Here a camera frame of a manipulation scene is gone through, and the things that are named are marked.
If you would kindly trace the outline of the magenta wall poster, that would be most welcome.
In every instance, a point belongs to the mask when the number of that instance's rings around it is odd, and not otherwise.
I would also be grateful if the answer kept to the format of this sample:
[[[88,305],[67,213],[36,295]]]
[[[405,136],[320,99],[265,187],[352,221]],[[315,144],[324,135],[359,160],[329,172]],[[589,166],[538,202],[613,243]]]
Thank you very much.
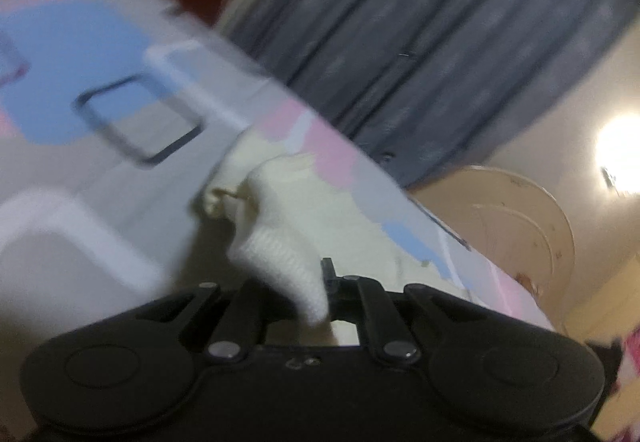
[[[639,327],[623,341],[623,358],[614,391],[605,403],[605,439],[639,440]]]

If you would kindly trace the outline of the cream knit sweater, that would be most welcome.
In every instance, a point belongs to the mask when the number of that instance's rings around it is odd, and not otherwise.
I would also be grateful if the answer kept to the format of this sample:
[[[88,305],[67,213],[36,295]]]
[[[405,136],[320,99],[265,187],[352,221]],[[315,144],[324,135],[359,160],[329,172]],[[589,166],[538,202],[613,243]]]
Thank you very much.
[[[352,194],[321,179],[314,155],[290,155],[255,130],[241,134],[224,156],[203,199],[209,217],[234,225],[229,260],[293,303],[298,322],[276,327],[268,336],[275,342],[357,344],[355,326],[330,320],[324,258],[338,275],[370,277],[392,292],[420,283],[476,299],[441,278],[432,256],[418,260],[401,249]]]

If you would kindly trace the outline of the wall lamp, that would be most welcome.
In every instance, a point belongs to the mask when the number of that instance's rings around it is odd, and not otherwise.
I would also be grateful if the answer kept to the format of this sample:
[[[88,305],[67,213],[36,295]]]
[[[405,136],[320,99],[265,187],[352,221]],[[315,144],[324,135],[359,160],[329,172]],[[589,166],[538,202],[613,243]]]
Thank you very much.
[[[603,181],[605,183],[606,188],[610,191],[610,192],[615,192],[617,195],[623,195],[624,194],[624,190],[622,190],[617,183],[616,177],[612,176],[612,173],[610,173],[608,171],[608,169],[605,169],[604,167],[602,167],[600,169],[600,173],[602,174],[602,178]]]

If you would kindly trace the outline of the blue grey curtain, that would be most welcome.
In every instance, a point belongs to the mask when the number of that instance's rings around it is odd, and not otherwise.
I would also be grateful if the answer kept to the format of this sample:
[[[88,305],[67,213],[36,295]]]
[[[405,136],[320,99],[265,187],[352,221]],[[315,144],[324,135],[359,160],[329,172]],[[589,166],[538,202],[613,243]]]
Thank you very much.
[[[255,0],[231,41],[410,186],[558,104],[639,0]]]

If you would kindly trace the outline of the patterned grey pink bedsheet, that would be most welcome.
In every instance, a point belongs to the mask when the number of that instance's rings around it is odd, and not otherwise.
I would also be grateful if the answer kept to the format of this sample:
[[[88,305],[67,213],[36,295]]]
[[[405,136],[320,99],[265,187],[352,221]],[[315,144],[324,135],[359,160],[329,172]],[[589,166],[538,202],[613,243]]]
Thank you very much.
[[[357,147],[169,0],[1,0],[1,422],[34,421],[18,371],[42,340],[238,277],[202,191],[254,128],[311,153],[402,254],[454,292],[547,326],[534,299]]]

